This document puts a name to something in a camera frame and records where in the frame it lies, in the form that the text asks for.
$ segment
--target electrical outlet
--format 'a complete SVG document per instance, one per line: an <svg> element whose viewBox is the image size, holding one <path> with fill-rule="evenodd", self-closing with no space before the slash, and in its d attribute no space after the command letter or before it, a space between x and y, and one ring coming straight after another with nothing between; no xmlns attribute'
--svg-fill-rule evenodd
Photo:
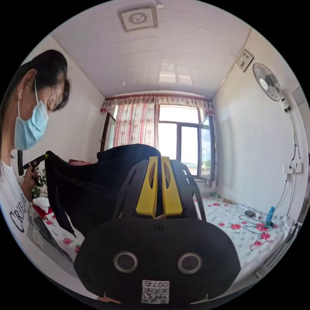
<svg viewBox="0 0 310 310"><path fill-rule="evenodd" d="M292 174L294 172L294 169L290 168L290 165L284 165L283 172L284 174Z"/></svg>
<svg viewBox="0 0 310 310"><path fill-rule="evenodd" d="M302 171L303 171L303 163L302 162L295 164L295 171L296 171L296 173L302 173Z"/></svg>

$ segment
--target bed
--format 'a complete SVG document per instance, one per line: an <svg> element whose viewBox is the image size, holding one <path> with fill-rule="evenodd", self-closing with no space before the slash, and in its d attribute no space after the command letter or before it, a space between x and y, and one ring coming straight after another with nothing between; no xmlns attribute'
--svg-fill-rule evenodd
<svg viewBox="0 0 310 310"><path fill-rule="evenodd" d="M230 237L237 250L241 271L234 284L255 272L283 243L293 225L293 220L288 217L274 216L275 227L266 229L263 222L246 217L244 212L248 208L212 198L203 197L202 201L207 221L222 229ZM267 214L261 213L261 216L265 219ZM74 261L84 240L83 235L75 229L75 238L61 228L53 212L43 216L42 219L57 244Z"/></svg>
<svg viewBox="0 0 310 310"><path fill-rule="evenodd" d="M254 273L284 242L294 221L288 217L273 217L274 228L266 229L263 222L249 219L240 205L231 205L212 198L202 198L206 219L221 228L232 240L238 253L241 271L233 284Z"/></svg>

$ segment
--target wall fan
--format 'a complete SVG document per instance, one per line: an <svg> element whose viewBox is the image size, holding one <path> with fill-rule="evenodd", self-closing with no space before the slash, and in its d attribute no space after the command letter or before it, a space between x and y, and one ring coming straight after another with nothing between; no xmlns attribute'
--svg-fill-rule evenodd
<svg viewBox="0 0 310 310"><path fill-rule="evenodd" d="M284 112L289 113L291 111L291 107L288 104L283 92L281 91L281 87L277 78L271 72L271 70L265 65L257 62L253 65L253 73L265 94L273 101L281 101L283 104Z"/></svg>

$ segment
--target face mask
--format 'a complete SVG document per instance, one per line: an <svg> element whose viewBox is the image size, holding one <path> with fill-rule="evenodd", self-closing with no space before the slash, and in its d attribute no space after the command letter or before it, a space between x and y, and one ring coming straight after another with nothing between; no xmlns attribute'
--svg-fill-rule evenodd
<svg viewBox="0 0 310 310"><path fill-rule="evenodd" d="M38 100L35 81L36 106L29 120L22 120L19 115L18 100L18 117L15 123L15 149L28 150L32 148L44 135L47 127L47 109L44 103Z"/></svg>

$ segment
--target picture frame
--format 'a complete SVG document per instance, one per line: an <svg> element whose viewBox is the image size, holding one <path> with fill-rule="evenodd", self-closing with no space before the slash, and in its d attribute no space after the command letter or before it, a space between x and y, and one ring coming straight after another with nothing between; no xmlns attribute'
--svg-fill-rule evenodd
<svg viewBox="0 0 310 310"><path fill-rule="evenodd" d="M251 62L253 61L254 56L249 53L246 49L244 49L240 55L240 57L237 60L237 64L240 67L240 69L245 72Z"/></svg>

